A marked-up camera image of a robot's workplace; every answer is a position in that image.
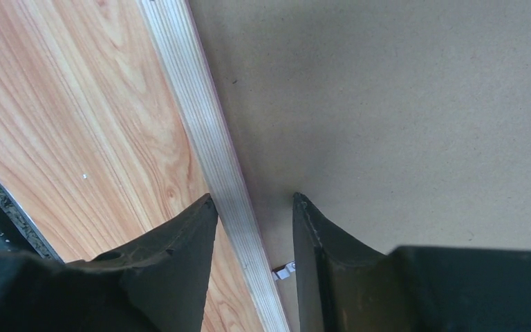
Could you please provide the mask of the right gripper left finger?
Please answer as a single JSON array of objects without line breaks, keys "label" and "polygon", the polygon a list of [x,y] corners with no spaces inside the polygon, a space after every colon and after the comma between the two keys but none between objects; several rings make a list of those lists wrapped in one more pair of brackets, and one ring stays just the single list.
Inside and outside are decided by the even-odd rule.
[{"label": "right gripper left finger", "polygon": [[205,194],[90,261],[0,251],[0,331],[200,331],[217,223]]}]

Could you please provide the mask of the grey backing board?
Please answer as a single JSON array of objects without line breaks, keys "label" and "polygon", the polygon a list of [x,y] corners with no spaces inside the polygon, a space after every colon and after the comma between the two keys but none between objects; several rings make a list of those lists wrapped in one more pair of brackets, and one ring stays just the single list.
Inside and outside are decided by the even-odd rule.
[{"label": "grey backing board", "polygon": [[270,266],[292,195],[380,252],[531,250],[531,1],[191,1]]}]

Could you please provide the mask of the wooden picture frame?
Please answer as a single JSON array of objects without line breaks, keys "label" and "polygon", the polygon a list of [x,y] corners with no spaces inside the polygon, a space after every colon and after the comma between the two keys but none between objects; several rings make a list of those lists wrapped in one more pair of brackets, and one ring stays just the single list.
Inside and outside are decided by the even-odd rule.
[{"label": "wooden picture frame", "polygon": [[289,331],[188,1],[141,1],[142,14],[263,331]]}]

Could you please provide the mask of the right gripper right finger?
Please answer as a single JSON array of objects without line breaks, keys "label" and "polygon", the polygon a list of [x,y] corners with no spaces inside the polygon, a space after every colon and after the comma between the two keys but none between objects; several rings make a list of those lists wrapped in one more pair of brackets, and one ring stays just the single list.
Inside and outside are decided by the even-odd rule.
[{"label": "right gripper right finger", "polygon": [[385,255],[293,196],[302,331],[531,331],[531,251],[400,246]]}]

